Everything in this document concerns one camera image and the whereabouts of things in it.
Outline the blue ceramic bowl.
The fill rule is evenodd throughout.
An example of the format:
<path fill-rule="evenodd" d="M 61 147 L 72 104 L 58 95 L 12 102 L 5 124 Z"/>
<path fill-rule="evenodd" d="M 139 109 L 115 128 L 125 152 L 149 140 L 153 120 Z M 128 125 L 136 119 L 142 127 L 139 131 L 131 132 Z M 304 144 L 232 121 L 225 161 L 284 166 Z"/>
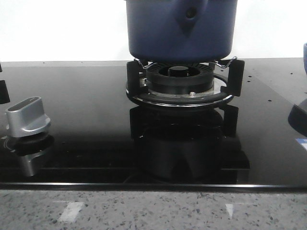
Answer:
<path fill-rule="evenodd" d="M 303 63 L 304 63 L 304 70 L 307 74 L 307 43 L 303 45 Z"/>

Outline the black pot support grate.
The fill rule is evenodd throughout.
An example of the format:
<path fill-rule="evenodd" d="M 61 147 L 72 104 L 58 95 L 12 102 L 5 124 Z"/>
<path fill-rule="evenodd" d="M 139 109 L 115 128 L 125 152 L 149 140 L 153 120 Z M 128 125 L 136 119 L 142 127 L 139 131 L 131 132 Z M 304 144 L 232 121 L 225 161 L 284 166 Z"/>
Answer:
<path fill-rule="evenodd" d="M 149 88 L 146 70 L 156 63 L 134 59 L 127 63 L 127 97 L 143 106 L 165 108 L 199 108 L 219 106 L 241 95 L 245 62 L 233 57 L 230 60 L 209 62 L 213 69 L 213 86 L 204 92 L 189 94 L 168 94 Z"/>

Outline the blue cooking pot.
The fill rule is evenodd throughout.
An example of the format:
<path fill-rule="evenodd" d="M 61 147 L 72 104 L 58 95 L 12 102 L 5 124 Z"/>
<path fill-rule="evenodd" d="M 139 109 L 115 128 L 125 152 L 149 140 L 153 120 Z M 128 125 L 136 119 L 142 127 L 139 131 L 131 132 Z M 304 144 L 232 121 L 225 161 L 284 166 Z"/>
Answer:
<path fill-rule="evenodd" d="M 236 0 L 128 0 L 129 51 L 151 62 L 199 63 L 232 49 Z"/>

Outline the left black pot support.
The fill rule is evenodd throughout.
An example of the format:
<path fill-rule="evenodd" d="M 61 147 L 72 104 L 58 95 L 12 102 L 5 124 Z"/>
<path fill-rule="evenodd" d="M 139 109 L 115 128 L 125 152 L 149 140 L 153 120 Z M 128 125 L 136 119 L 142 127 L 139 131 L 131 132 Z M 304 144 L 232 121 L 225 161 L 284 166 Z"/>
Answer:
<path fill-rule="evenodd" d="M 10 102 L 10 97 L 5 80 L 0 80 L 0 104 Z"/>

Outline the black glass gas cooktop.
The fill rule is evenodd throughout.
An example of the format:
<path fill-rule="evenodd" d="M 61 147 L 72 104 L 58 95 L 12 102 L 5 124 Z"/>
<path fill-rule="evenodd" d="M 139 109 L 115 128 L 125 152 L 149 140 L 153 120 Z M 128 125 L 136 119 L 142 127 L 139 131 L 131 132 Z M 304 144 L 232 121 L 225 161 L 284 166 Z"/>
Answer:
<path fill-rule="evenodd" d="M 240 97 L 205 111 L 142 108 L 126 63 L 3 63 L 2 189 L 306 191 L 301 58 L 246 59 Z M 6 109 L 42 98 L 47 131 L 8 135 Z"/>

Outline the silver stove knob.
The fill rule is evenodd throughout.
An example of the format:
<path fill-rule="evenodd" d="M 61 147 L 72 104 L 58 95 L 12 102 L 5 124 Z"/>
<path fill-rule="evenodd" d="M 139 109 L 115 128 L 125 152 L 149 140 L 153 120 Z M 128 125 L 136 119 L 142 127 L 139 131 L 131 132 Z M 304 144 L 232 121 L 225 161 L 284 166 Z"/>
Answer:
<path fill-rule="evenodd" d="M 22 138 L 48 130 L 51 119 L 46 115 L 42 98 L 29 97 L 6 109 L 8 135 Z"/>

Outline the blue label sticker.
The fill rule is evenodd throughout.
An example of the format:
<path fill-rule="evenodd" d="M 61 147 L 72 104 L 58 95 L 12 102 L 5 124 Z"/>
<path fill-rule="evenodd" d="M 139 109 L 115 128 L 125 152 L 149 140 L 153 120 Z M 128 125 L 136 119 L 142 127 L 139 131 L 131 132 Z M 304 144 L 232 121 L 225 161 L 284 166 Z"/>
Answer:
<path fill-rule="evenodd" d="M 307 139 L 306 138 L 296 138 L 296 141 L 307 150 Z"/>

